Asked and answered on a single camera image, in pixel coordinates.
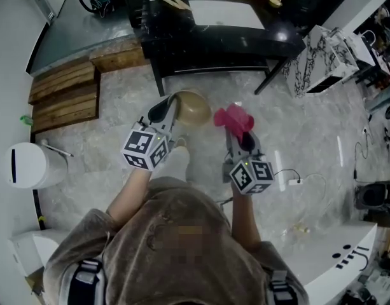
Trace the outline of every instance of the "backpack strap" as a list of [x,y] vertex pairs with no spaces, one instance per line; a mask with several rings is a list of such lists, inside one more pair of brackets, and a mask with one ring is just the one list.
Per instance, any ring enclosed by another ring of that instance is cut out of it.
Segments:
[[99,259],[87,259],[66,269],[59,305],[104,305],[106,277]]
[[298,296],[286,282],[286,271],[274,271],[267,290],[268,305],[298,305]]

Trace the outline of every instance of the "black table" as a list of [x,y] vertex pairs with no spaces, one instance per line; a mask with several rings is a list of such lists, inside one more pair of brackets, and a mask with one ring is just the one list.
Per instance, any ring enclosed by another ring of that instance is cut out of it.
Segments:
[[[151,61],[160,96],[165,95],[162,78],[167,76],[263,70],[266,78],[255,90],[257,95],[289,60],[302,52],[305,44],[290,22],[281,20],[265,1],[248,0],[247,3],[259,16],[264,30],[199,26],[191,11],[176,9],[162,0],[144,3],[141,46],[144,56]],[[268,58],[278,60],[272,71],[268,69]]]

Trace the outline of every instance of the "wooden crate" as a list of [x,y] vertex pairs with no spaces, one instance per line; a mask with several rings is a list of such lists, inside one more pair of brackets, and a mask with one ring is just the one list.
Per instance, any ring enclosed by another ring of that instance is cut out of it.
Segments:
[[100,73],[149,64],[141,44],[136,39],[117,41],[106,48],[96,50],[90,55],[90,61]]
[[99,92],[99,83],[94,83],[35,105],[32,133],[99,118]]
[[42,78],[35,78],[28,103],[36,105],[76,88],[94,85],[99,81],[100,74],[90,61],[72,63],[70,67],[56,70]]

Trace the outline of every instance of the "pink object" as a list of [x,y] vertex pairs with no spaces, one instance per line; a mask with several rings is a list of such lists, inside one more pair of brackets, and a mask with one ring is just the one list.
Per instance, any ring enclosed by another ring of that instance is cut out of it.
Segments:
[[253,129],[254,118],[248,115],[241,106],[230,104],[227,111],[219,109],[214,113],[214,125],[224,125],[241,143],[243,133]]

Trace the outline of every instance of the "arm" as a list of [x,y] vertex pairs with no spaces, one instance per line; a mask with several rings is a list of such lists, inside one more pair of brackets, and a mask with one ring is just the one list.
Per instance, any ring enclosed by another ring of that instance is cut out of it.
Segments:
[[232,236],[247,251],[257,248],[261,242],[250,195],[241,195],[232,183],[233,222]]
[[124,226],[141,207],[151,174],[152,172],[135,168],[121,192],[111,202],[107,213],[118,227]]
[[106,213],[91,209],[50,257],[43,273],[48,304],[59,304],[60,286],[66,269],[79,261],[97,257],[114,237],[117,227]]

